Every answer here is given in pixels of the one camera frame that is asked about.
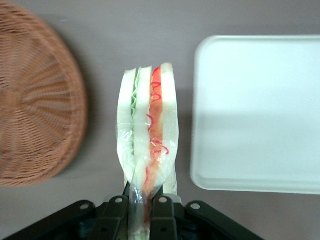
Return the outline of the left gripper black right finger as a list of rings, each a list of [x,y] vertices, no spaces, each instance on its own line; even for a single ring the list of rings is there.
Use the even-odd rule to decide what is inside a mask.
[[[162,195],[153,199],[150,221],[151,240],[178,239],[175,204],[180,203],[181,198],[178,195]]]

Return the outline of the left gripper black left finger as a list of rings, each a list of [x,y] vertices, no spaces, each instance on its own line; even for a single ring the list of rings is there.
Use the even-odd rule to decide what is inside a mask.
[[[97,208],[92,229],[93,240],[127,240],[129,198],[117,195]]]

